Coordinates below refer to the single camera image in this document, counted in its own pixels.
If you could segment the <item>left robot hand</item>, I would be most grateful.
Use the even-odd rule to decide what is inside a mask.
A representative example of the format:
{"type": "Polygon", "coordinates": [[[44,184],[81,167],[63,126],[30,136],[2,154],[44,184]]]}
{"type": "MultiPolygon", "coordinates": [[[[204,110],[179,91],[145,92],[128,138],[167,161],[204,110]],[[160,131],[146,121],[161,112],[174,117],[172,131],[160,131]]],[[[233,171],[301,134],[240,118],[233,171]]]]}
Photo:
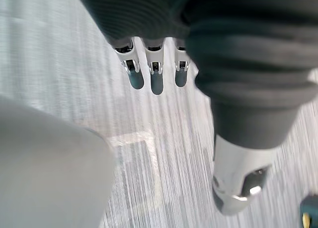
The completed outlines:
{"type": "Polygon", "coordinates": [[[214,122],[212,191],[232,216],[263,189],[277,148],[318,85],[318,0],[80,0],[115,50],[130,84],[144,78],[134,38],[143,43],[151,90],[163,91],[163,45],[174,42],[175,83],[210,98],[214,122]]]}

